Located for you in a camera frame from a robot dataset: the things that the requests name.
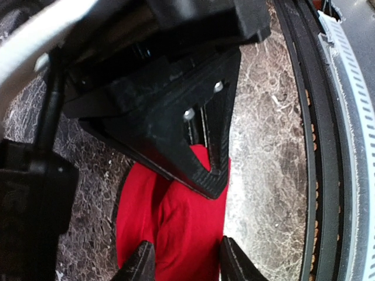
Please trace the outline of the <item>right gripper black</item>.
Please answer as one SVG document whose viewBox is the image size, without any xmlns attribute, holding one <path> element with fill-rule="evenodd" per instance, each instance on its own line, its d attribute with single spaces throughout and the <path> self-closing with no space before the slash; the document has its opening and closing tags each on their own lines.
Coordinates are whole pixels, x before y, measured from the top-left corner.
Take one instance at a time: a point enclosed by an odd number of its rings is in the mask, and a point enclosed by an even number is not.
<svg viewBox="0 0 375 281">
<path fill-rule="evenodd" d="M 127 110 L 114 88 L 161 57 L 257 43 L 270 34 L 265 1 L 99 1 L 62 45 L 68 117 Z"/>
</svg>

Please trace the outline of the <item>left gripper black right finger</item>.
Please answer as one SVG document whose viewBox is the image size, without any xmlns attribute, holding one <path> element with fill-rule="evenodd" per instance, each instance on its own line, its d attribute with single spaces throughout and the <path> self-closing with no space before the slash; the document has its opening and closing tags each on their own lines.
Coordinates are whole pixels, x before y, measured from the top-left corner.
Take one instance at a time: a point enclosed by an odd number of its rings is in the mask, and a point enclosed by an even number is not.
<svg viewBox="0 0 375 281">
<path fill-rule="evenodd" d="M 220 243 L 220 274 L 222 280 L 267 281 L 233 238 L 224 236 Z"/>
</svg>

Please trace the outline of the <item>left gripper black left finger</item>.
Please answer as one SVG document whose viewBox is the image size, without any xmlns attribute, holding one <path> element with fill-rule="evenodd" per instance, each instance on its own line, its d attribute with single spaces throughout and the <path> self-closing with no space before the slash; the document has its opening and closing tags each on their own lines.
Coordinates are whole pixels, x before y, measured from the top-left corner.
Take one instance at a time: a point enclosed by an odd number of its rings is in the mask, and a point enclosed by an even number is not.
<svg viewBox="0 0 375 281">
<path fill-rule="evenodd" d="M 148 241 L 142 241 L 130 258 L 122 265 L 111 281 L 154 281 L 155 249 Z"/>
</svg>

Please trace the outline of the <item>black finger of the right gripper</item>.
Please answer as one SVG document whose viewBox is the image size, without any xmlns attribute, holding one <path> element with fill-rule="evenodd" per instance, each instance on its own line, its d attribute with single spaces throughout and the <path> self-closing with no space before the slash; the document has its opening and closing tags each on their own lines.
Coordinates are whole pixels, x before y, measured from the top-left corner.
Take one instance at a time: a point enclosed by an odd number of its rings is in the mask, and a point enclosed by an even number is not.
<svg viewBox="0 0 375 281">
<path fill-rule="evenodd" d="M 210 198 L 223 191 L 223 123 L 208 110 L 220 57 L 161 58 L 111 86 L 123 113 L 80 118 L 97 139 Z"/>
<path fill-rule="evenodd" d="M 202 121 L 210 160 L 210 171 L 203 183 L 211 199 L 220 197 L 229 180 L 229 132 L 240 62 L 238 48 L 216 53 L 202 83 Z"/>
</svg>

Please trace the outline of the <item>red santa sock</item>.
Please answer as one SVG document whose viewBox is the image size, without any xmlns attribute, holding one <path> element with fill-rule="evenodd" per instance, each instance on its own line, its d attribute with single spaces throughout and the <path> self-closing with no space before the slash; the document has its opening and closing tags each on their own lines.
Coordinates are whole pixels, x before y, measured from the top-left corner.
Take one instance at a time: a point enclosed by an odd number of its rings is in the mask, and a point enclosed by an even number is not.
<svg viewBox="0 0 375 281">
<path fill-rule="evenodd" d="M 156 280 L 218 280 L 227 192 L 210 200 L 135 163 L 117 212 L 118 266 L 148 241 L 155 247 Z"/>
</svg>

